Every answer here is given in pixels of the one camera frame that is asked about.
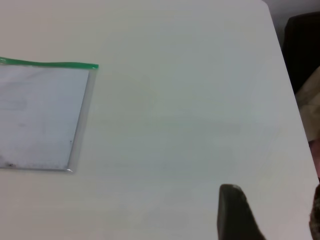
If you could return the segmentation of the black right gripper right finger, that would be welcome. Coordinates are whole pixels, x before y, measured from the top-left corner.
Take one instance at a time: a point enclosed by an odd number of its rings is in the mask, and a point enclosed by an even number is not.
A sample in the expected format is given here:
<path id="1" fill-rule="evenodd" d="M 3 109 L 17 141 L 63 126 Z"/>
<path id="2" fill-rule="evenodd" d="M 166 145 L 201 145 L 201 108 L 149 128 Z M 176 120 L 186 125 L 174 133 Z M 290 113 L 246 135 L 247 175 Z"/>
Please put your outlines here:
<path id="1" fill-rule="evenodd" d="M 314 192 L 309 229 L 312 239 L 320 240 L 320 185 L 316 187 Z"/>

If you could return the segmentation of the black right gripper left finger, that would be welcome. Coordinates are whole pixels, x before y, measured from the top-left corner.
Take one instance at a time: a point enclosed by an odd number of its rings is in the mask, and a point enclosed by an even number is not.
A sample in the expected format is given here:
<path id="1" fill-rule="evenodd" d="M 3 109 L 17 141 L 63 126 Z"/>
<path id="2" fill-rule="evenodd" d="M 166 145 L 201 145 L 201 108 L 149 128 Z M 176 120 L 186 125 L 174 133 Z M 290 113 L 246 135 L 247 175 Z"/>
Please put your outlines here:
<path id="1" fill-rule="evenodd" d="M 247 197 L 238 185 L 222 184 L 219 187 L 217 211 L 219 240 L 264 240 Z"/>

